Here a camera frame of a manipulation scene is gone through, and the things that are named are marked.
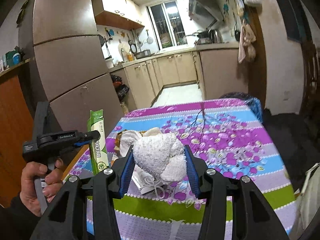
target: refrigerator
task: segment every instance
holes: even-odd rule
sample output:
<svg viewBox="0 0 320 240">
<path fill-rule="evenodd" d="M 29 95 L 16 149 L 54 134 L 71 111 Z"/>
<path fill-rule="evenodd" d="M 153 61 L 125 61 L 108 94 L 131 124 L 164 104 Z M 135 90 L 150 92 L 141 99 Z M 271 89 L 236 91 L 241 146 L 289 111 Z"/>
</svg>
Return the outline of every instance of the refrigerator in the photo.
<svg viewBox="0 0 320 240">
<path fill-rule="evenodd" d="M 29 3 L 19 45 L 33 58 L 30 107 L 47 100 L 62 130 L 81 132 L 87 131 L 90 110 L 103 109 L 108 135 L 123 112 L 103 57 L 91 0 Z"/>
</svg>

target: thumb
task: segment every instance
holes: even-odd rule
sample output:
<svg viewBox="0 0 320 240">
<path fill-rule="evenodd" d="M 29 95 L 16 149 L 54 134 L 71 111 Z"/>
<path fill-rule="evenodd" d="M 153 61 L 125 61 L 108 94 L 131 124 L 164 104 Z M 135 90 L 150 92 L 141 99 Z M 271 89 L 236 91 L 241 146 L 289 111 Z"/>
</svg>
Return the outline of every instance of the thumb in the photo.
<svg viewBox="0 0 320 240">
<path fill-rule="evenodd" d="M 47 170 L 47 166 L 36 162 L 27 163 L 27 165 L 23 168 L 21 174 L 21 193 L 26 198 L 37 198 L 34 177 L 45 175 Z"/>
</svg>

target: floral tablecloth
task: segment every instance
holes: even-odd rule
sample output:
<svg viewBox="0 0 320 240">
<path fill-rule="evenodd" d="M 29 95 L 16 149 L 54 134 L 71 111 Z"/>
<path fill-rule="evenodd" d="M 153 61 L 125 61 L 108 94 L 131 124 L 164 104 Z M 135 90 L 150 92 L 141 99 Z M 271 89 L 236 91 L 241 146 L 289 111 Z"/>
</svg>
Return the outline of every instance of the floral tablecloth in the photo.
<svg viewBox="0 0 320 240">
<path fill-rule="evenodd" d="M 295 217 L 292 186 L 281 157 L 264 127 L 246 104 L 234 98 L 139 109 L 123 117 L 106 138 L 112 156 L 118 132 L 160 127 L 189 144 L 196 157 L 225 177 L 248 175 L 269 201 L 284 228 L 290 231 Z M 92 176 L 89 150 L 69 174 Z M 227 199 L 225 239 L 231 239 L 232 203 Z M 122 239 L 194 240 L 198 238 L 205 200 L 192 194 L 188 177 L 165 188 L 163 199 L 154 192 L 140 195 L 131 181 L 128 193 L 114 200 Z M 87 230 L 93 232 L 92 201 L 87 205 Z"/>
</svg>

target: dish soap bottle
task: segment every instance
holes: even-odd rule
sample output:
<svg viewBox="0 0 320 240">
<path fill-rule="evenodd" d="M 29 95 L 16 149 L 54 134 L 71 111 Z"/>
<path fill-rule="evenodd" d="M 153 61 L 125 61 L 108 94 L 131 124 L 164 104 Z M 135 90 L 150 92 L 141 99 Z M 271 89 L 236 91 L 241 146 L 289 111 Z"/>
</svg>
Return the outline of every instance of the dish soap bottle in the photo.
<svg viewBox="0 0 320 240">
<path fill-rule="evenodd" d="M 133 55 L 131 51 L 128 53 L 128 60 L 133 61 Z"/>
</svg>

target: shelf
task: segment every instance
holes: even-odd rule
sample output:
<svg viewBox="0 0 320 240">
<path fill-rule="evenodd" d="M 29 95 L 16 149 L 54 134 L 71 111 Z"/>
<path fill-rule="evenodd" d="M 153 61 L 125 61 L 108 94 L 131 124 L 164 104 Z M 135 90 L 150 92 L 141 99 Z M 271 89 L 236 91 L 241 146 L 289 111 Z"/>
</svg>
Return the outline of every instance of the shelf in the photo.
<svg viewBox="0 0 320 240">
<path fill-rule="evenodd" d="M 128 31 L 132 29 L 136 30 L 144 27 L 144 25 L 140 23 L 134 22 L 118 14 L 111 13 L 108 11 L 103 11 L 99 13 L 97 16 L 95 16 L 94 18 L 96 20 L 96 24 L 98 25 L 111 26 L 119 29 L 128 30 Z"/>
<path fill-rule="evenodd" d="M 20 67 L 20 66 L 22 66 L 22 65 L 24 65 L 24 64 L 26 64 L 26 63 L 28 63 L 29 61 L 30 61 L 30 59 L 28 58 L 28 59 L 26 59 L 25 61 L 22 61 L 22 62 L 20 62 L 20 63 L 17 64 L 17 65 L 14 65 L 14 66 L 9 67 L 8 69 L 6 69 L 6 70 L 4 70 L 4 71 L 1 71 L 1 72 L 0 72 L 0 78 L 3 78 L 3 76 L 6 75 L 7 73 L 9 73 L 9 72 L 11 72 L 12 70 L 14 70 L 14 69 L 16 69 L 16 68 L 18 68 L 18 67 Z"/>
</svg>

